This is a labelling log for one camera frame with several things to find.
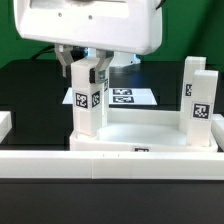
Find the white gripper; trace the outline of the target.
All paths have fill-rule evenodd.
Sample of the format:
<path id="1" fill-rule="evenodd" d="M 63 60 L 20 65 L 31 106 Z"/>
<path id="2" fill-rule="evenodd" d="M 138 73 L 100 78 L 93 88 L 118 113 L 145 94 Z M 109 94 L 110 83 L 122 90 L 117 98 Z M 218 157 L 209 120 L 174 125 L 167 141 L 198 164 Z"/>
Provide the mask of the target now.
<path id="1" fill-rule="evenodd" d="M 163 29 L 160 2 L 13 0 L 13 6 L 21 37 L 59 43 L 54 50 L 64 77 L 70 75 L 70 65 L 84 57 L 82 47 L 97 49 L 99 61 L 90 69 L 89 82 L 102 84 L 113 51 L 146 55 L 160 47 Z"/>

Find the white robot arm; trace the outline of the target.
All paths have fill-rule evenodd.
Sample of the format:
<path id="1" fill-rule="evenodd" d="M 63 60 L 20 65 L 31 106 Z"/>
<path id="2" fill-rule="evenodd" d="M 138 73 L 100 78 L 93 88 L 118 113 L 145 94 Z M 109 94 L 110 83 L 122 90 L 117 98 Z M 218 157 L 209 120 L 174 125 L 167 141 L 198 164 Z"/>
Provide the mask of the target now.
<path id="1" fill-rule="evenodd" d="M 25 39 L 50 42 L 62 65 L 74 46 L 112 67 L 129 66 L 162 43 L 166 0 L 13 0 L 15 25 Z"/>

